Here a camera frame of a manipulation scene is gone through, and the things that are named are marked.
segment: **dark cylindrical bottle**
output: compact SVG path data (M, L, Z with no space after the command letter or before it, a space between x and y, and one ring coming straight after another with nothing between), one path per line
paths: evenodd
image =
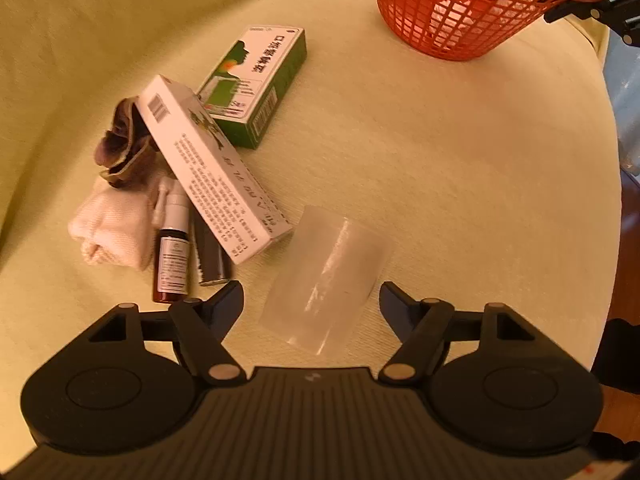
M220 285L231 279L231 258L211 232L198 210L191 208L193 241L196 249L196 266L200 285Z
M189 198L176 180L166 197L164 223L158 232L154 254L156 303L173 303L188 293Z

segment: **brown fabric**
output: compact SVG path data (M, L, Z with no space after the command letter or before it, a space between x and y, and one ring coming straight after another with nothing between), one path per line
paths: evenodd
M135 97L123 99L113 114L113 125L96 146L94 161L106 170L100 176L113 187L126 187L145 178L156 159L155 143L142 120Z

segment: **metal rivet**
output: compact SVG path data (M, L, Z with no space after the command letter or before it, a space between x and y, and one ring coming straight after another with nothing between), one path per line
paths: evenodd
M240 375L240 368L229 364L213 365L209 368L209 375L219 381L228 381Z
M404 363L393 363L386 366L383 372L389 379L404 381L405 379L411 379L415 375L415 368Z

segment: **brown glass bottle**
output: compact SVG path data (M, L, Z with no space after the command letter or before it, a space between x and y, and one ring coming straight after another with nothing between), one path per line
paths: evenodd
M159 233L158 233L158 238L156 239L156 247L155 247L155 252L154 252L154 293L153 293L153 300L156 303L173 303L174 301L178 301L181 300L182 298L184 298L185 296L187 296L187 291L186 288L183 289L185 290L185 292L168 292L168 288L166 287L167 285L170 286L170 288L176 288L178 289L180 287L180 283L177 282L177 280L172 280L169 284L167 283L163 283L164 286L160 286L159 283L159 277L161 275L161 273L166 273L166 271L161 267L160 265L160 256L164 256L166 254L165 251L163 251L163 247L166 247L168 245L168 243L172 243L174 246L179 243L178 240L184 240L185 242L189 243L189 236L187 235L187 233L182 232L182 231L178 231L176 229L162 229ZM180 266L179 262L175 261L175 256L172 258L174 261L172 262L172 265L174 267L178 267ZM185 262L185 266L184 266L184 275L185 277L187 276L187 265L188 265L188 253L187 253L187 261Z
M154 251L156 303L173 303L188 293L189 279L189 199L176 180L166 197L164 223Z

